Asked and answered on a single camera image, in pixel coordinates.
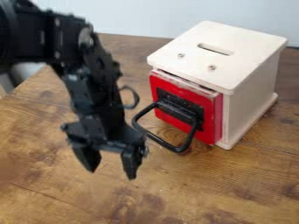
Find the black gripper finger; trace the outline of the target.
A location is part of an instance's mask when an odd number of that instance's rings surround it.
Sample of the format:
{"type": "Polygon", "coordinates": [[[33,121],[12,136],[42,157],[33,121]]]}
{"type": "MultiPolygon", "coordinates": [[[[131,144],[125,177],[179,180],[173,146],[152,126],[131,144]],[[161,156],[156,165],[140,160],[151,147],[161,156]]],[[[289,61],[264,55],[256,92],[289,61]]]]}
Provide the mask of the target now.
{"type": "Polygon", "coordinates": [[[143,163],[143,157],[143,149],[124,150],[120,154],[124,172],[129,180],[136,178],[136,172],[143,163]]]}
{"type": "Polygon", "coordinates": [[[88,172],[93,172],[100,164],[99,147],[91,143],[72,143],[73,154],[88,172]]]}

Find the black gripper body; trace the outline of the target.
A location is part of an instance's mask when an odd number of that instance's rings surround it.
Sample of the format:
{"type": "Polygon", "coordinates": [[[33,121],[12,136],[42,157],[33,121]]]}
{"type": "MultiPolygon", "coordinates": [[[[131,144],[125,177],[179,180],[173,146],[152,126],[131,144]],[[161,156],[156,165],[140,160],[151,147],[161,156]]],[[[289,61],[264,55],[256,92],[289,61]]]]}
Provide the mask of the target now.
{"type": "Polygon", "coordinates": [[[124,120],[99,115],[81,117],[60,126],[67,134],[72,151],[137,151],[147,153],[145,137],[124,120]]]}

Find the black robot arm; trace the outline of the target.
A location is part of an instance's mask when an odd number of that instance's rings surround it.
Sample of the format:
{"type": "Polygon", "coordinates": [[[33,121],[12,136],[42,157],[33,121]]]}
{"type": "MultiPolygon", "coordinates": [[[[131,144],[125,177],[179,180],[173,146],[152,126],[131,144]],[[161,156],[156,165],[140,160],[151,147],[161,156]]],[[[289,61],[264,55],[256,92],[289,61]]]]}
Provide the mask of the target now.
{"type": "Polygon", "coordinates": [[[60,126],[73,154],[93,172],[101,151],[120,154],[129,179],[145,156],[145,137],[125,121],[120,64],[81,17],[42,10],[30,0],[0,0],[0,67],[42,62],[64,82],[79,120],[60,126]]]}

